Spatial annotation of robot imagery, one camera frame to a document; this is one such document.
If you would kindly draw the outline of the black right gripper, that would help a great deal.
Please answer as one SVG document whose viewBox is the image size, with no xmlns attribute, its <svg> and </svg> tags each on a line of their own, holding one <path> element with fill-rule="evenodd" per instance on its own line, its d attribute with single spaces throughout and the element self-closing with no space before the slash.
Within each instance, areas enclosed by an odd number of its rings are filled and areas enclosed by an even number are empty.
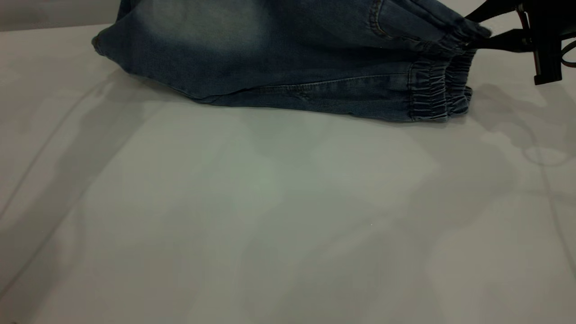
<svg viewBox="0 0 576 324">
<path fill-rule="evenodd" d="M 531 53 L 537 86 L 562 80 L 562 66 L 575 68 L 564 56 L 575 49 L 576 2 L 574 0 L 486 0 L 465 18 L 476 23 L 516 10 L 524 29 L 512 29 L 473 41 L 467 49 Z"/>
</svg>

